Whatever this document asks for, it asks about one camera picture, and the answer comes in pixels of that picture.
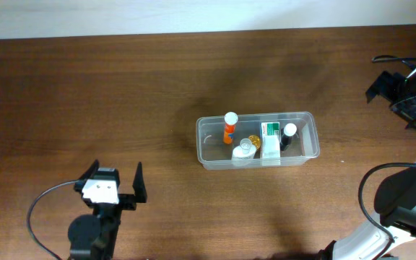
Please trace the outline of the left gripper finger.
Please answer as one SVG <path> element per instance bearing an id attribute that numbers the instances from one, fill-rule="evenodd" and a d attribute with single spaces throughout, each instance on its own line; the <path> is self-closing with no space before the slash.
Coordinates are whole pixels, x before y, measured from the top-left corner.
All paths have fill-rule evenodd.
<path id="1" fill-rule="evenodd" d="M 136 167 L 132 187 L 134 189 L 134 198 L 136 203 L 147 202 L 147 190 L 144 183 L 142 163 L 139 162 Z"/>
<path id="2" fill-rule="evenodd" d="M 99 165 L 99 161 L 94 160 L 91 166 L 79 177 L 79 180 L 84 181 L 91 178 L 97 172 Z"/>

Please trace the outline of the white bottle clear cap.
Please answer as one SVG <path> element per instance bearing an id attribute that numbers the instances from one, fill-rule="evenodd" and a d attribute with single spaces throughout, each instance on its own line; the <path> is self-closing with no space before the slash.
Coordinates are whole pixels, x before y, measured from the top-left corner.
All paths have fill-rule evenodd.
<path id="1" fill-rule="evenodd" d="M 233 149 L 232 152 L 232 164 L 235 167 L 243 167 L 248 164 L 250 159 L 253 159 L 256 154 L 257 148 L 249 138 L 244 138 L 240 141 L 240 144 Z"/>

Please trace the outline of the orange tablet tube white cap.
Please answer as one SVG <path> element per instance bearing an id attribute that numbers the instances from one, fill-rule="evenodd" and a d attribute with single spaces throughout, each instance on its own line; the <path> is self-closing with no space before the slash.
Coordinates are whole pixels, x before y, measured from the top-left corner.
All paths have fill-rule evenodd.
<path id="1" fill-rule="evenodd" d="M 238 122 L 238 115 L 234 112 L 228 112 L 224 116 L 225 127 L 223 134 L 223 142 L 225 144 L 232 144 L 235 133 L 235 126 Z"/>

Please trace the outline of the small jar gold lid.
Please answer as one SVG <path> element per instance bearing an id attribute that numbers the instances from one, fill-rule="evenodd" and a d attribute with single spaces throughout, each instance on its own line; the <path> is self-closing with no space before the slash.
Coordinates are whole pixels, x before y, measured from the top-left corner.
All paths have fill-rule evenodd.
<path id="1" fill-rule="evenodd" d="M 251 141 L 252 145 L 255 146 L 257 150 L 261 147 L 261 139 L 257 135 L 250 135 L 248 139 Z"/>

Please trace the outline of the dark bottle white cap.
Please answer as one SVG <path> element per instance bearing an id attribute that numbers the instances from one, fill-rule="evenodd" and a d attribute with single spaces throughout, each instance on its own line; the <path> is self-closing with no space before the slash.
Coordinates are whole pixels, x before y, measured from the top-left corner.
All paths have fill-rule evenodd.
<path id="1" fill-rule="evenodd" d="M 281 130 L 280 150 L 285 151 L 292 143 L 298 128 L 293 123 L 286 124 Z"/>

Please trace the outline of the white medicine box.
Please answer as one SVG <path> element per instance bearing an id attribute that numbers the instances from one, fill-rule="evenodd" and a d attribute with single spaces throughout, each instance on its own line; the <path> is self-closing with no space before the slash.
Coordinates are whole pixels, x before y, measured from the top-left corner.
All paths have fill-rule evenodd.
<path id="1" fill-rule="evenodd" d="M 261 123 L 261 165 L 263 167 L 280 166 L 280 124 L 278 122 Z"/>

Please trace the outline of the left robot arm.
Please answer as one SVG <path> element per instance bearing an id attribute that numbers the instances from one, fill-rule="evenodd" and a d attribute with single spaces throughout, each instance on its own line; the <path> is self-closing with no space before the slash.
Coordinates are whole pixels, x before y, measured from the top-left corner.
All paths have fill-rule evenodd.
<path id="1" fill-rule="evenodd" d="M 134 211 L 147 202 L 142 164 L 136 167 L 132 194 L 118 192 L 119 171 L 102 168 L 98 160 L 74 184 L 74 191 L 92 209 L 74 219 L 68 229 L 70 259 L 112 259 L 123 211 Z"/>

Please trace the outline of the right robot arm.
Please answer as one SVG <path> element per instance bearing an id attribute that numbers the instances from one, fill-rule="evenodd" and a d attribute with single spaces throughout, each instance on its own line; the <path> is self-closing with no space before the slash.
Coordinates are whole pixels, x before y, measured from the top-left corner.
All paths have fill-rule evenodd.
<path id="1" fill-rule="evenodd" d="M 390 110 L 416 129 L 416 58 L 380 55 L 374 63 L 402 62 L 411 72 L 407 76 L 383 72 L 368 88 L 365 96 L 372 101 L 381 96 L 390 102 Z M 373 214 L 363 202 L 366 181 L 375 172 L 388 168 L 400 171 L 379 185 Z M 370 169 L 362 178 L 357 199 L 366 221 L 346 238 L 332 241 L 319 251 L 317 259 L 388 259 L 393 248 L 416 239 L 416 161 L 390 162 Z"/>

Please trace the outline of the clear plastic container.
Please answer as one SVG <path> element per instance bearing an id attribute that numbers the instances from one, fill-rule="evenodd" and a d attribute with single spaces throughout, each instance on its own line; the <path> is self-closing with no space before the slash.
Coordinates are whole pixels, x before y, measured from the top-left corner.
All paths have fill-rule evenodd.
<path id="1" fill-rule="evenodd" d="M 261 148 L 253 159 L 243 167 L 232 164 L 232 152 L 244 138 L 257 135 L 261 138 L 261 123 L 278 122 L 281 137 L 282 128 L 293 123 L 298 130 L 291 145 L 280 150 L 280 166 L 298 166 L 320 154 L 319 138 L 314 118 L 309 112 L 262 113 L 239 115 L 232 144 L 223 142 L 225 121 L 223 116 L 199 118 L 196 122 L 196 148 L 199 162 L 207 170 L 230 170 L 241 168 L 264 168 L 261 165 Z"/>

